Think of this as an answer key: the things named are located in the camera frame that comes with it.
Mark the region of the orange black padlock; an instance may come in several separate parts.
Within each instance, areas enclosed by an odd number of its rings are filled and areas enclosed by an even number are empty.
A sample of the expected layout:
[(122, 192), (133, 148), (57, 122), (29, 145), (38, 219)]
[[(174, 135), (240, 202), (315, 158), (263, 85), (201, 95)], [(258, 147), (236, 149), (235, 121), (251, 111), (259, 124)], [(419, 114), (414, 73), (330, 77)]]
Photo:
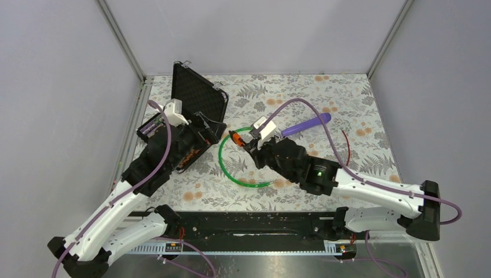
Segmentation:
[(229, 137), (237, 146), (241, 148), (246, 144), (239, 133), (234, 130), (229, 130)]

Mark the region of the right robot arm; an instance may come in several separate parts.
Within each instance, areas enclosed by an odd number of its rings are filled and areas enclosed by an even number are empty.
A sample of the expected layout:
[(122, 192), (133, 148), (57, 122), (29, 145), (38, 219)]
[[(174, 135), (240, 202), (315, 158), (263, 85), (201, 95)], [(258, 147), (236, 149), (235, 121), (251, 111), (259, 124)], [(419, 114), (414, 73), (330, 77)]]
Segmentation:
[(369, 177), (351, 176), (338, 162), (307, 154), (290, 139), (276, 137), (260, 144), (234, 142), (251, 155), (256, 167), (265, 166), (312, 195), (348, 196), (372, 203), (372, 208), (336, 209), (332, 221), (335, 238), (345, 239), (353, 232), (405, 231), (414, 238), (436, 242), (440, 239), (439, 185), (425, 181), (420, 185), (400, 184)]

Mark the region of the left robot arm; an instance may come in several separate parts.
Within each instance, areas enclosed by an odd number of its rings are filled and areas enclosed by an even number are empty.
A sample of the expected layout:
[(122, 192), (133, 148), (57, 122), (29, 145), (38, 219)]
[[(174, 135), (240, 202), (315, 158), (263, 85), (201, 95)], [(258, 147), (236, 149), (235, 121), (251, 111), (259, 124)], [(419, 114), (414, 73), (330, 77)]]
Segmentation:
[(71, 277), (101, 277), (118, 258), (147, 240), (181, 236), (181, 218), (166, 204), (120, 232), (116, 228), (172, 173), (186, 170), (218, 143), (225, 128), (222, 118), (202, 112), (160, 112), (142, 124), (137, 135), (146, 146), (110, 195), (77, 230), (48, 242), (57, 259), (55, 267), (63, 268)]

